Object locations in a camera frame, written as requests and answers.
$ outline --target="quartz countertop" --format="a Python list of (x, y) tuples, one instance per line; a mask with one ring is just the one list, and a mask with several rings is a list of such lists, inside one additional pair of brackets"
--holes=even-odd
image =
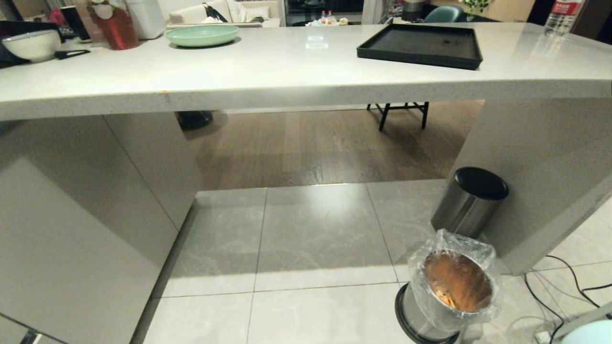
[(358, 58), (382, 25), (241, 29), (214, 48), (138, 48), (0, 70), (0, 120), (489, 98), (609, 97), (612, 47), (525, 23), (476, 30), (479, 70)]

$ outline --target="bottle label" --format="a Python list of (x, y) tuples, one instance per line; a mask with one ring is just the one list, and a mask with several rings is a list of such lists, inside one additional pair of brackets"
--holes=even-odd
[(550, 13), (560, 15), (576, 15), (580, 8), (580, 2), (570, 2), (568, 0), (557, 0), (554, 2), (553, 10)]

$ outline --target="black chair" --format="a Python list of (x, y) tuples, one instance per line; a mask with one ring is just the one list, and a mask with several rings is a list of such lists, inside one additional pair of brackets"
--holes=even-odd
[(392, 107), (390, 103), (386, 103), (384, 106), (384, 109), (382, 109), (380, 105), (374, 104), (378, 108), (378, 111), (380, 111), (382, 114), (381, 125), (378, 127), (378, 131), (382, 132), (384, 123), (387, 120), (387, 114), (389, 113), (389, 110), (398, 110), (398, 109), (418, 109), (420, 110), (421, 113), (423, 114), (423, 120), (421, 121), (421, 129), (424, 129), (425, 125), (427, 124), (427, 112), (429, 111), (429, 102), (425, 102), (425, 104), (423, 105), (419, 105), (417, 103), (412, 103), (412, 104), (414, 105), (409, 105), (409, 103), (404, 103), (403, 106)]
[[(463, 15), (463, 9), (459, 6), (440, 6), (437, 9), (434, 9), (427, 15), (424, 23), (454, 23), (459, 21), (461, 16)], [(384, 123), (387, 120), (387, 114), (389, 110), (399, 110), (399, 109), (418, 109), (423, 114), (423, 121), (421, 122), (421, 129), (425, 128), (425, 124), (427, 123), (427, 112), (429, 110), (429, 102), (425, 102), (424, 105), (419, 105), (417, 103), (412, 103), (413, 105), (408, 105), (408, 103), (404, 103), (402, 107), (392, 107), (391, 104), (387, 103), (382, 109), (378, 104), (375, 104), (378, 110), (382, 114), (381, 125), (378, 127), (378, 130), (382, 132)]]

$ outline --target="flower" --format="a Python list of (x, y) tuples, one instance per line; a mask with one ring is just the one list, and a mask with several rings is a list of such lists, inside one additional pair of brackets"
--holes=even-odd
[(110, 5), (95, 5), (93, 6), (95, 14), (106, 20), (110, 19), (113, 16), (113, 6)]
[(123, 0), (108, 0), (108, 3), (118, 9), (127, 10), (127, 6)]

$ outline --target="green plate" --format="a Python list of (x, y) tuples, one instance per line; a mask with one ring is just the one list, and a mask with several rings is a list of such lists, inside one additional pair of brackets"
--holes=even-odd
[(182, 47), (210, 47), (231, 42), (238, 36), (238, 30), (232, 25), (202, 25), (170, 30), (165, 36)]

